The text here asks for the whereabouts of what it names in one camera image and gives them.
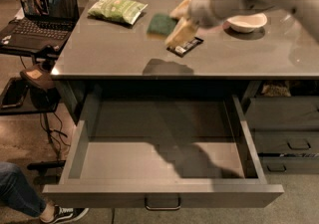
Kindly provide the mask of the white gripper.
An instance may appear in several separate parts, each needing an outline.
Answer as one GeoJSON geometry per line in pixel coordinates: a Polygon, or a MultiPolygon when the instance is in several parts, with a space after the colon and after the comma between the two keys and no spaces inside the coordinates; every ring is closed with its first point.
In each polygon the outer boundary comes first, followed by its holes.
{"type": "Polygon", "coordinates": [[[183,0],[169,15],[180,20],[164,43],[169,48],[175,48],[190,41],[198,27],[212,28],[220,25],[228,18],[226,0],[183,0]]]}

